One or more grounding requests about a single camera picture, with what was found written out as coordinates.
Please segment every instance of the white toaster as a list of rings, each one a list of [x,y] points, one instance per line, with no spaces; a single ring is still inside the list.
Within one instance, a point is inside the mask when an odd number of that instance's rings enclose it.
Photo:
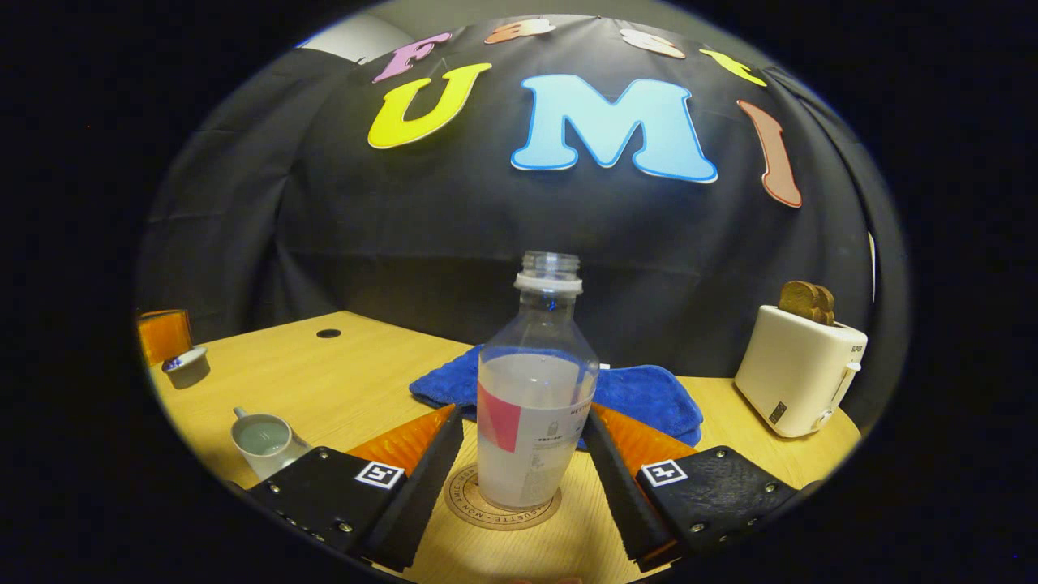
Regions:
[[[781,437],[817,432],[847,394],[869,338],[764,306],[735,385]]]

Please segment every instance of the small white cup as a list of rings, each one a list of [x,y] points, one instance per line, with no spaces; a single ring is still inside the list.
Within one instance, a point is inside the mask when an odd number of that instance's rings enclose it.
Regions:
[[[252,467],[260,480],[296,462],[312,448],[292,430],[288,422],[271,414],[246,414],[235,409],[238,420],[230,426],[230,440]]]

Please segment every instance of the wooden table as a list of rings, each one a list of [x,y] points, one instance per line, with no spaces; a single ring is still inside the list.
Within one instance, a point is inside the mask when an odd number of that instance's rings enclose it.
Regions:
[[[332,339],[316,336],[337,329]],[[430,412],[408,386],[470,345],[339,312],[204,344],[212,372],[176,390],[152,367],[152,379],[173,426],[209,470],[245,489],[256,484],[230,441],[231,409],[280,416],[313,446],[345,451]],[[827,476],[859,434],[837,410],[820,432],[800,439],[772,434],[730,379],[679,378],[706,419],[706,450],[728,445],[800,489]],[[475,462],[475,424],[452,475]],[[539,526],[489,531],[469,525],[437,502],[404,577],[419,583],[507,582],[526,578],[554,584],[580,576],[588,583],[630,582],[645,576],[624,555],[620,532],[586,452],[576,452],[563,479],[563,504]]]

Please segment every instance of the plastic bottle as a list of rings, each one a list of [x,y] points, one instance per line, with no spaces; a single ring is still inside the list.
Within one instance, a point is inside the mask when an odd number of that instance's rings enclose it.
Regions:
[[[591,410],[599,362],[573,322],[576,255],[527,251],[519,314],[480,352],[480,494],[509,509],[549,501]]]

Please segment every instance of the letter m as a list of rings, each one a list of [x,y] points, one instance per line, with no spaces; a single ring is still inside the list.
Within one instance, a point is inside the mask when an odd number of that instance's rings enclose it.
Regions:
[[[577,162],[566,144],[566,122],[600,166],[620,160],[634,129],[641,127],[641,149],[632,157],[639,170],[658,176],[712,183],[717,168],[703,156],[685,100],[688,89],[650,79],[632,81],[613,102],[575,75],[540,75],[524,79],[534,92],[534,112],[526,145],[512,154],[522,170],[563,170]]]

